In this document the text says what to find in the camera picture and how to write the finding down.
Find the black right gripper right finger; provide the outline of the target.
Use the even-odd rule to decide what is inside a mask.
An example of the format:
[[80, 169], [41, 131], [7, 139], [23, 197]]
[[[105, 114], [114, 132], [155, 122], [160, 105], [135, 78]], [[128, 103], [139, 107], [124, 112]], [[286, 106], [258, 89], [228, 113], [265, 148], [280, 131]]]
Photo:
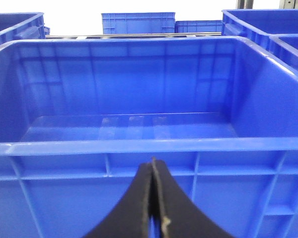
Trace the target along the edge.
[[151, 164], [151, 212], [160, 238], [232, 237], [190, 200], [165, 161], [153, 157]]

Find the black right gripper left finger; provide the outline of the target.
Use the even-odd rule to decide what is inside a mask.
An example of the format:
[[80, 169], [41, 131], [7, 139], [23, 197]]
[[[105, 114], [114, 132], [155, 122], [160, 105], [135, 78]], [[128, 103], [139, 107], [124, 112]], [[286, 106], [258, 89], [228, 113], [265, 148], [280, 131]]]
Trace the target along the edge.
[[110, 213], [85, 238], [147, 238], [151, 216], [152, 165], [142, 163]]

